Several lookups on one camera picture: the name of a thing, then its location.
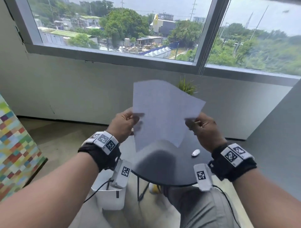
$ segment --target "person's leg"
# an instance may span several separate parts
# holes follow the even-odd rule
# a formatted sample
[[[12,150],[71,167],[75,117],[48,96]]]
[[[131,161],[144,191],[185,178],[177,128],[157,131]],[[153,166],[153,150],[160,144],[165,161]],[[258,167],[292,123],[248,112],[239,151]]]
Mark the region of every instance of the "person's leg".
[[[201,192],[189,186],[163,187],[161,191],[181,214],[180,228],[239,228],[227,199],[218,189]],[[235,208],[231,206],[238,221]]]

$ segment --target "window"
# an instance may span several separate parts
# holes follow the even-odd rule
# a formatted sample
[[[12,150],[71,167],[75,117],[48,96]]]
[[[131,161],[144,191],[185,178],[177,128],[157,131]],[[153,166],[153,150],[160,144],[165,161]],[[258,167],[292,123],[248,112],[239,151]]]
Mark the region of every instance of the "window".
[[[5,2],[30,53],[272,84],[301,75],[294,0]]]

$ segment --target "concrete floor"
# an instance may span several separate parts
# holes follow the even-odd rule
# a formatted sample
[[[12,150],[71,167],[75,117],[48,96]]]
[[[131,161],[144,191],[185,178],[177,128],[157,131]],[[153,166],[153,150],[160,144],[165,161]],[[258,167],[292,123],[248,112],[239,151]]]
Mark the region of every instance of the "concrete floor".
[[[20,121],[36,142],[48,162],[36,175],[33,181],[42,178],[72,156],[84,140],[96,131],[106,127],[65,122],[53,122],[21,118]],[[239,216],[242,228],[253,228],[233,185],[229,181],[220,182],[215,176],[214,184],[225,191],[232,200]],[[140,179],[140,191],[147,182]],[[125,198],[125,206],[121,211],[102,211],[97,208],[96,199],[87,201],[70,228],[102,227],[102,228],[177,228],[180,225],[180,214],[163,195],[151,195],[146,192],[144,199],[137,202],[137,177],[130,175]]]

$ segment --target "white trash can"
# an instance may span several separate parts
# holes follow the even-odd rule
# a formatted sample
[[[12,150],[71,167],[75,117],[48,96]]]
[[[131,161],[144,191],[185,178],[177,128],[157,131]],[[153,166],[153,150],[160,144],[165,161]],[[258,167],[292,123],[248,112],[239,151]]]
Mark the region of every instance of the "white trash can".
[[[112,175],[113,171],[110,169],[101,171],[91,187],[93,192],[95,192],[104,182],[108,181]],[[103,208],[104,210],[122,210],[126,196],[126,187],[123,189],[118,189],[109,186],[109,189],[106,189],[107,184],[102,186],[101,189],[99,189],[95,194],[98,207]]]

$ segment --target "table leg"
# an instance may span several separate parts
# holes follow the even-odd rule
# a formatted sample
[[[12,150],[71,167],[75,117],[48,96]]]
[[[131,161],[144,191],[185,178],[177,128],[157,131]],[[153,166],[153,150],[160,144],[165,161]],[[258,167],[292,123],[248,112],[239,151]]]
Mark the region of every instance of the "table leg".
[[[143,190],[141,195],[139,195],[139,177],[137,177],[137,200],[138,200],[138,202],[140,202],[143,199],[144,194],[146,193],[146,190],[148,189],[149,184],[150,183],[147,184],[147,186],[145,187],[145,189]]]

